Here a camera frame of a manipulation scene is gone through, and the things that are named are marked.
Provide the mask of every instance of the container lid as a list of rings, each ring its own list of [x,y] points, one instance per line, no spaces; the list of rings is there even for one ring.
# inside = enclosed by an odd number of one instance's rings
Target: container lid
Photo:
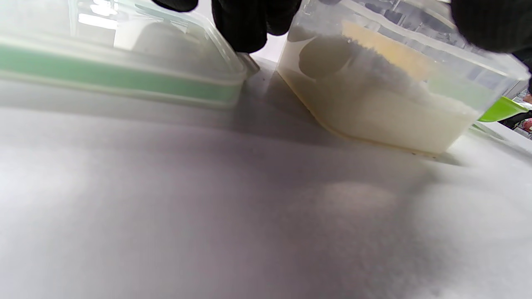
[[[3,0],[0,76],[227,104],[246,71],[199,14],[147,0]]]
[[[344,0],[341,3],[357,14],[378,22],[390,32],[423,46],[449,53],[514,80],[523,81],[530,77],[528,69],[512,55],[491,53],[470,45],[459,34],[449,5],[443,2],[448,1]]]

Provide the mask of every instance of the green stripe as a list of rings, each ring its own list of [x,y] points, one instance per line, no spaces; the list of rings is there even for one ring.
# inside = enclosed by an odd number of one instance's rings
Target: green stripe
[[[5,45],[0,45],[0,69],[67,82],[212,101],[230,101],[240,89],[239,86],[208,84]]]

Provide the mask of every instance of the green object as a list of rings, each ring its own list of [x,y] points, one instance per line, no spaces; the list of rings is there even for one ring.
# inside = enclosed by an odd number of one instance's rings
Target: green object
[[[512,117],[518,113],[527,112],[528,109],[507,97],[501,97],[491,106],[478,121],[494,122]]]

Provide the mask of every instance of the black glove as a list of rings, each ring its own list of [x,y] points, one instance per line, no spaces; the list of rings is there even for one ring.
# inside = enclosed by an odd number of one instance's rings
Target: black glove
[[[198,0],[153,0],[177,12],[196,8]],[[266,33],[283,35],[301,0],[212,0],[214,23],[237,52],[253,53],[266,44]]]
[[[513,53],[532,68],[532,0],[452,0],[451,11],[468,42]],[[532,79],[528,89],[532,91]]]

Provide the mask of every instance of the green-trimmed container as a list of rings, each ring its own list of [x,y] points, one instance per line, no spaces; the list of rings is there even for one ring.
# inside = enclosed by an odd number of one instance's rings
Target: green-trimmed container
[[[198,14],[143,0],[2,0],[0,77],[230,107],[246,71]]]

